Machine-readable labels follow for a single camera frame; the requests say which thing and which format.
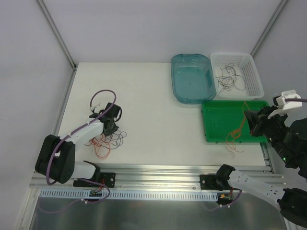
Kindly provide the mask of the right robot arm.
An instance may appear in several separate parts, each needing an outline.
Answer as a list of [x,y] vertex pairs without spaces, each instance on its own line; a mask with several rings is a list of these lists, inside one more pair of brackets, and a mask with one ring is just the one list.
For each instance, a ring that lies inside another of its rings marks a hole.
[[[286,169],[297,171],[307,177],[307,120],[294,121],[285,125],[287,115],[273,115],[276,107],[264,107],[260,111],[245,111],[250,134],[263,136],[271,149],[278,155]],[[215,174],[215,183],[220,189],[235,188],[256,196],[279,210],[289,222],[306,228],[307,193],[300,188],[282,188],[256,180],[223,164]]]

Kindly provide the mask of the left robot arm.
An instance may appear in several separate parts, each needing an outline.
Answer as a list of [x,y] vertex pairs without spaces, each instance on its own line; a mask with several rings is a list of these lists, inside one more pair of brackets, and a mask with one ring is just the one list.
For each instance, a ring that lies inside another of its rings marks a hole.
[[121,119],[122,108],[108,103],[99,113],[93,112],[84,127],[58,137],[45,137],[38,155],[35,171],[64,184],[70,179],[97,186],[101,181],[101,168],[89,161],[77,162],[76,151],[93,138],[103,134],[110,136],[118,130],[116,122]]

